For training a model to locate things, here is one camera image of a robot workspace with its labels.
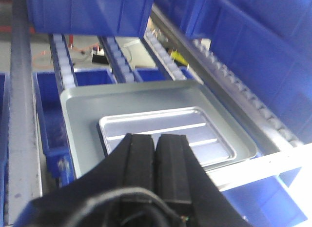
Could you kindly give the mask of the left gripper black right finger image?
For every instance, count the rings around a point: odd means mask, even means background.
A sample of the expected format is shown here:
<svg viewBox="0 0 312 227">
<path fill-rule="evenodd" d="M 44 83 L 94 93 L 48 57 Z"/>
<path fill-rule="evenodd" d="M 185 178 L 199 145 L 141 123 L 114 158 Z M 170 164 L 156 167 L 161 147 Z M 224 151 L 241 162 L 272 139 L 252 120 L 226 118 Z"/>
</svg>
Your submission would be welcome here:
<svg viewBox="0 0 312 227">
<path fill-rule="evenodd" d="M 186 136 L 162 135 L 156 146 L 156 192 L 189 227 L 248 227 L 206 174 Z"/>
</svg>

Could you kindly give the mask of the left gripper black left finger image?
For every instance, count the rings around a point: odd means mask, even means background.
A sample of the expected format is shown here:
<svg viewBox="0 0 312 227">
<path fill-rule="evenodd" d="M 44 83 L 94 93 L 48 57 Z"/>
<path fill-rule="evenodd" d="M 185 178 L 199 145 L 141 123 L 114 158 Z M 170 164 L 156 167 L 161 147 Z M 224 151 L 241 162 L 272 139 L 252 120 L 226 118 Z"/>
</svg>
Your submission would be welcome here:
<svg viewBox="0 0 312 227">
<path fill-rule="evenodd" d="M 31 200 L 16 227 L 64 227 L 90 198 L 121 188 L 155 190 L 154 142 L 150 135 L 126 134 L 116 148 L 79 179 Z"/>
</svg>

